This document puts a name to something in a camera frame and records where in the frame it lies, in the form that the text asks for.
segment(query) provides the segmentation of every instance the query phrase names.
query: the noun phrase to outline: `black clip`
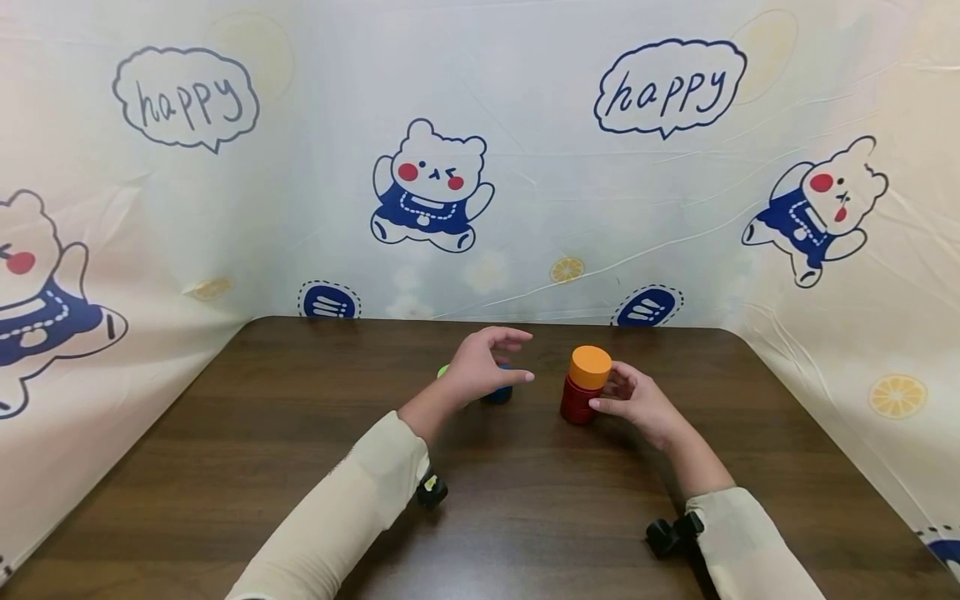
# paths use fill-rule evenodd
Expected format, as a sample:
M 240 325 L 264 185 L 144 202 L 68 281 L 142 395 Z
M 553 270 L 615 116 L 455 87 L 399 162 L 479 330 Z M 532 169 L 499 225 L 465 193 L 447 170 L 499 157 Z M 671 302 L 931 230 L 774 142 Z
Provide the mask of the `black clip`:
M 673 556 L 690 547 L 704 532 L 704 523 L 696 513 L 687 513 L 674 521 L 673 526 L 658 518 L 647 526 L 647 544 L 659 560 Z
M 423 479 L 417 486 L 417 503 L 428 511 L 432 511 L 444 501 L 450 490 L 446 487 L 444 480 L 433 472 L 433 467 L 428 467 Z

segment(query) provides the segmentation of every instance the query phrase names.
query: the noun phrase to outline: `right hand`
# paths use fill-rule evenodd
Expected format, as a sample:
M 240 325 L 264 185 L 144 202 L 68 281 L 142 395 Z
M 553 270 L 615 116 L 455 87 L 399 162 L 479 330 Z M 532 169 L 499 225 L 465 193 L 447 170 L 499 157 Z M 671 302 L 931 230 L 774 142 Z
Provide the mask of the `right hand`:
M 650 376 L 620 361 L 613 361 L 603 397 L 589 404 L 597 412 L 628 420 L 659 450 L 690 428 Z

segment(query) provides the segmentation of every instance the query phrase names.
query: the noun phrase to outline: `cloth wall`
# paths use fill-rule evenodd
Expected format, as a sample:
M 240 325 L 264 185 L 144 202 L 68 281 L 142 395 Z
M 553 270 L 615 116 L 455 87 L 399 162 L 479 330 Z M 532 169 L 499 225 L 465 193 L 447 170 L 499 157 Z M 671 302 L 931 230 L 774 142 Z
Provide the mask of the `cloth wall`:
M 5 4 L 0 581 L 277 314 L 724 327 L 956 567 L 957 17 Z

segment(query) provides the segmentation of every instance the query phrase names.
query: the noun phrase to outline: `orange cap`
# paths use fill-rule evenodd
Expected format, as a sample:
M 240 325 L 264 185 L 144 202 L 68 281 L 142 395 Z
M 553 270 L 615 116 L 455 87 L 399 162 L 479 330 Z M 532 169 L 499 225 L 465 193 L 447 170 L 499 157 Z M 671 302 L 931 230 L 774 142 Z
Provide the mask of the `orange cap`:
M 570 358 L 570 381 L 584 390 L 599 390 L 607 383 L 612 360 L 596 346 L 580 346 Z

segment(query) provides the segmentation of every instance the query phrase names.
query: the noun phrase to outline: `orange slice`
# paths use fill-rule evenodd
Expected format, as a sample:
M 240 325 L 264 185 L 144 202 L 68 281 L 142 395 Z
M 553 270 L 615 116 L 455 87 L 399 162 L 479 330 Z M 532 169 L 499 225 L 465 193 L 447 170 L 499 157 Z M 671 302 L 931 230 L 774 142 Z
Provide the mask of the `orange slice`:
M 584 261 L 567 256 L 553 263 L 550 278 L 555 283 L 568 283 L 584 274 Z
M 887 375 L 870 389 L 870 406 L 887 419 L 906 419 L 926 404 L 926 386 L 910 375 Z

